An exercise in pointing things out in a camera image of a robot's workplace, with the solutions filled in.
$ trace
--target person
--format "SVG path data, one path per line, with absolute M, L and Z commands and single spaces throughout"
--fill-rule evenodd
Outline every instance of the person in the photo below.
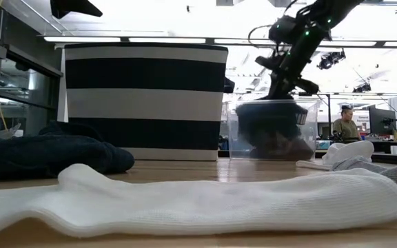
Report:
M 361 141 L 362 138 L 358 133 L 358 128 L 352 120 L 353 110 L 350 107 L 341 107 L 341 118 L 334 121 L 333 131 L 341 133 L 345 142 Z

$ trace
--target dark blue cloth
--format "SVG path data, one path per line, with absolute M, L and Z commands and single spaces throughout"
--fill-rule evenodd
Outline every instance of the dark blue cloth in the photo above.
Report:
M 225 89 L 223 90 L 223 93 L 234 93 L 234 88 L 235 83 L 232 80 L 225 78 Z
M 97 141 L 105 141 L 102 135 L 89 125 L 60 121 L 50 121 L 47 127 L 39 131 L 39 135 L 77 135 L 94 138 Z
M 59 126 L 51 124 L 41 131 L 43 135 L 0 140 L 0 180 L 52 178 L 75 163 L 102 174 L 123 173 L 133 166 L 128 151 L 89 136 L 71 135 L 77 125 L 65 132 Z

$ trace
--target desk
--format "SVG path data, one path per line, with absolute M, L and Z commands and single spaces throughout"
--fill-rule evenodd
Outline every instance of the desk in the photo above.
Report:
M 218 162 L 138 161 L 129 174 L 111 176 L 130 183 L 163 180 L 264 181 L 323 173 L 294 163 L 221 159 Z M 0 189 L 55 184 L 55 180 L 0 183 Z M 0 232 L 0 248 L 116 247 L 397 247 L 397 222 L 346 231 L 317 233 L 244 233 L 199 237 L 152 237 L 112 234 L 70 238 L 38 220 L 28 219 Z
M 385 154 L 391 154 L 391 147 L 397 146 L 397 141 L 372 141 L 375 147 L 375 152 L 384 152 Z

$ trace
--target computer monitor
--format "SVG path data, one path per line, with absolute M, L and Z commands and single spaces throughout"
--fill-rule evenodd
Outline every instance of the computer monitor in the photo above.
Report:
M 372 134 L 392 135 L 396 129 L 396 113 L 391 110 L 369 108 L 370 132 Z
M 329 139 L 330 133 L 329 133 L 329 127 L 323 127 L 323 139 L 327 140 Z

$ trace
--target white cloth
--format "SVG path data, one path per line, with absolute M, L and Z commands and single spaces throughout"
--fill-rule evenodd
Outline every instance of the white cloth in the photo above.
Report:
M 0 139 L 9 139 L 12 138 L 21 127 L 21 124 L 18 123 L 14 127 L 11 127 L 9 130 L 1 130 L 0 131 Z
M 375 149 L 370 141 L 358 141 L 349 144 L 334 143 L 323 156 L 322 163 L 314 161 L 296 161 L 297 167 L 310 169 L 330 170 L 336 162 L 343 161 L 354 156 L 362 156 L 371 162 L 371 155 Z
M 366 169 L 275 182 L 131 184 L 79 164 L 58 180 L 0 189 L 0 230 L 29 217 L 75 237 L 320 231 L 397 219 L 397 185 Z

